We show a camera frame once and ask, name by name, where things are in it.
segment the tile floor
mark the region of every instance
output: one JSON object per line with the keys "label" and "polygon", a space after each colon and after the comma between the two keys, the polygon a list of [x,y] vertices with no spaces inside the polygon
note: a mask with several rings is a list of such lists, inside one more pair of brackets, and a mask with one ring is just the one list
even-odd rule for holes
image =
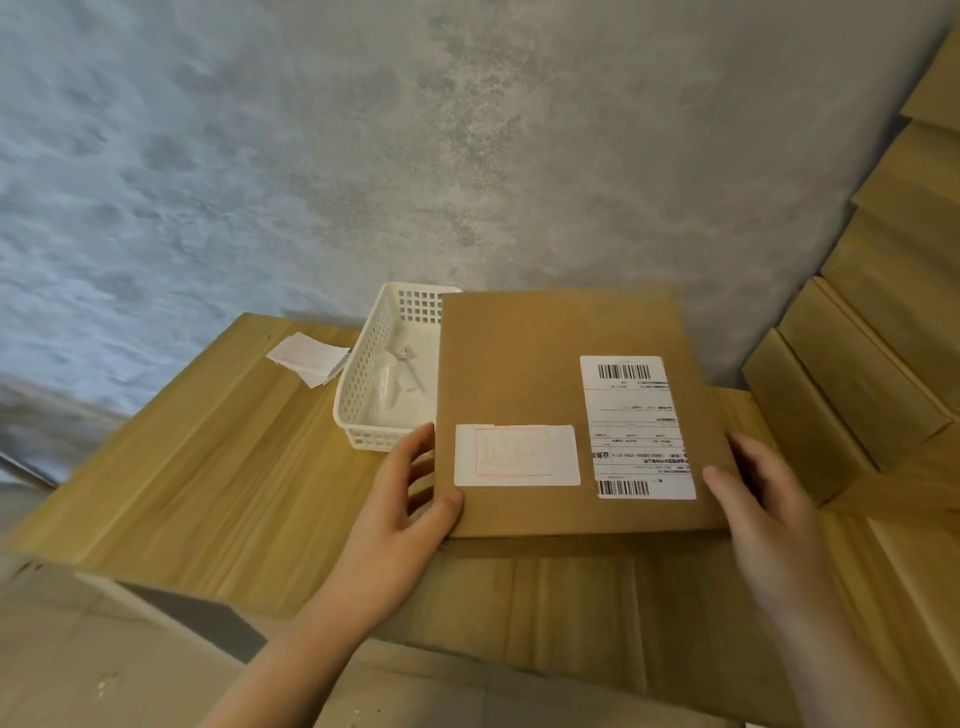
{"label": "tile floor", "polygon": [[[0,728],[195,725],[240,669],[66,570],[30,564],[0,587]],[[573,681],[377,641],[357,652],[317,725],[730,726]]]}

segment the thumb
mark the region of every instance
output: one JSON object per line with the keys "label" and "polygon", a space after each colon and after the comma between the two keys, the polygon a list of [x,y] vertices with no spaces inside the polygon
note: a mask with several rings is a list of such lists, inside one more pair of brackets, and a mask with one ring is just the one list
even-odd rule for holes
{"label": "thumb", "polygon": [[745,532],[767,518],[763,507],[740,478],[715,465],[708,465],[704,468],[704,480],[710,492],[720,501],[733,533]]}
{"label": "thumb", "polygon": [[463,491],[454,488],[443,497],[434,498],[423,515],[407,529],[407,536],[432,556],[453,530],[463,510]]}

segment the textured wall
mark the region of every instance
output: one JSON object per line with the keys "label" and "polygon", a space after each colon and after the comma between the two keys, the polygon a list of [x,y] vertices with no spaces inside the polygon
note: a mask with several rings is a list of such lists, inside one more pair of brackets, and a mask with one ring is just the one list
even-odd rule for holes
{"label": "textured wall", "polygon": [[656,278],[731,381],[949,9],[0,0],[0,373],[129,414],[244,310]]}

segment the hand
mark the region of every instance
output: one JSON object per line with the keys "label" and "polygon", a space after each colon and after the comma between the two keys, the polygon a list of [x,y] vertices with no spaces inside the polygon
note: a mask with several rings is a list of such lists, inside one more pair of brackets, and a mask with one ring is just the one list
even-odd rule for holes
{"label": "hand", "polygon": [[813,501],[775,452],[746,435],[730,439],[756,495],[714,466],[704,468],[704,480],[727,514],[736,561],[757,606],[779,629],[836,615],[842,608]]}
{"label": "hand", "polygon": [[373,479],[344,550],[318,593],[335,598],[366,638],[410,595],[441,541],[460,518],[464,494],[433,500],[433,486],[409,497],[416,480],[433,473],[433,458],[414,462],[434,447],[432,424],[396,444]]}

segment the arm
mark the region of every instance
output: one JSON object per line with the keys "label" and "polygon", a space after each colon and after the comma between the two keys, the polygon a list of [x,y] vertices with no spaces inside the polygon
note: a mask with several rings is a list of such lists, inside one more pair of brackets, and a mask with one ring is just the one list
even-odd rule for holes
{"label": "arm", "polygon": [[844,614],[816,509],[783,460],[731,437],[753,486],[708,467],[704,478],[733,534],[737,564],[774,642],[807,728],[915,728],[920,723]]}
{"label": "arm", "polygon": [[203,728],[314,724],[354,650],[414,590],[460,517],[459,491],[432,503],[432,488],[408,497],[409,486],[433,472],[432,459],[414,463],[433,443],[433,425],[397,443],[324,585],[257,654]]}

